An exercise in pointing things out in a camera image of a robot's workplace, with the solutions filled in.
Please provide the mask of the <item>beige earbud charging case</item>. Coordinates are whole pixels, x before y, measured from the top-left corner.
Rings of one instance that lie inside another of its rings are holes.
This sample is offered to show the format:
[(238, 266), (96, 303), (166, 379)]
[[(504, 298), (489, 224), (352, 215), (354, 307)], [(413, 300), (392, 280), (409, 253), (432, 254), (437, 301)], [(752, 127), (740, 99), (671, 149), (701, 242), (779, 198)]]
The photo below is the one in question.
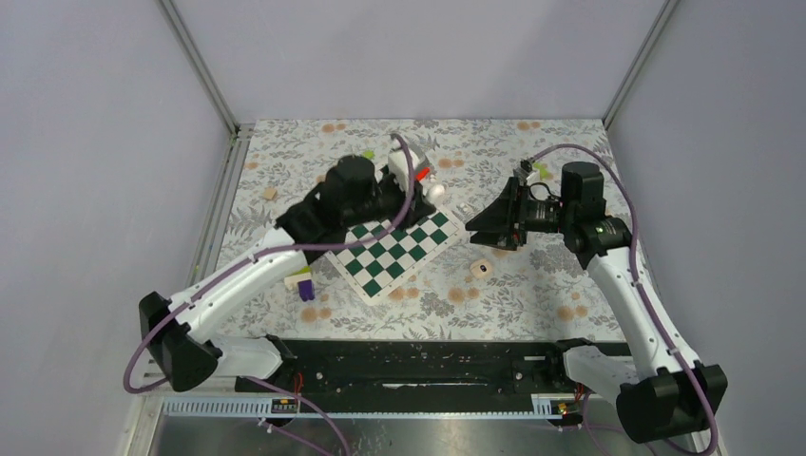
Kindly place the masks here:
[(476, 279), (485, 279), (492, 273), (492, 271), (492, 263), (485, 258), (474, 261), (470, 266), (470, 273)]

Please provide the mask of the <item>white earbud case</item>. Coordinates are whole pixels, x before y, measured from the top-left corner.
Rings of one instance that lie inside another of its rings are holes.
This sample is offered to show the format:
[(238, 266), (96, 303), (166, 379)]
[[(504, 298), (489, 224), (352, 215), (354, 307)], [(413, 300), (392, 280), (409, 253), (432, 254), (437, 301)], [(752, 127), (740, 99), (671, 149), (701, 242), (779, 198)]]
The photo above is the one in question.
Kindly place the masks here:
[(438, 204), (446, 195), (446, 188), (443, 184), (433, 184), (428, 188), (426, 198), (432, 204)]

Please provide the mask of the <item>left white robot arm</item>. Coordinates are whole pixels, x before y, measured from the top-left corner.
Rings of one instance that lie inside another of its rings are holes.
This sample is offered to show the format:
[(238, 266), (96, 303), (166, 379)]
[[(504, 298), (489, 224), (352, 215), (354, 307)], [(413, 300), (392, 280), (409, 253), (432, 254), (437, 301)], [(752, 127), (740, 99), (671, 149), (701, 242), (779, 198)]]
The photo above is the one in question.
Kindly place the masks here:
[(286, 389), (294, 381), (293, 362), (267, 336), (219, 334), (222, 322), (265, 288), (327, 252), (347, 248), (350, 228), (387, 220), (386, 234), (405, 230), (432, 215), (445, 196), (445, 186), (427, 167), (408, 164), (400, 151), (381, 169), (364, 157), (341, 158), (263, 238), (221, 270), (170, 297), (144, 296), (137, 351), (150, 354), (176, 392), (226, 376), (257, 377), (271, 390)]

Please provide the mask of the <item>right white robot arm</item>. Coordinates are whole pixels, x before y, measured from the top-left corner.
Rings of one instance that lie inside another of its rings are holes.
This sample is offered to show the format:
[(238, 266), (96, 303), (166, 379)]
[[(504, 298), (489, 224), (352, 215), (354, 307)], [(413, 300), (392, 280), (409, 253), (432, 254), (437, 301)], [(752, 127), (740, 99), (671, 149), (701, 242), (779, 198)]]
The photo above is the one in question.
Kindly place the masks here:
[(515, 251), (530, 233), (560, 234), (603, 293), (624, 334), (628, 367), (591, 342), (567, 339), (545, 366), (555, 390), (578, 383), (614, 406), (627, 436), (643, 444), (704, 430), (714, 431), (728, 382), (718, 365), (704, 365), (661, 305), (637, 260), (633, 231), (606, 212), (605, 180), (598, 165), (573, 161), (562, 168), (557, 195), (537, 199), (521, 161), (501, 194), (468, 221), (470, 243)]

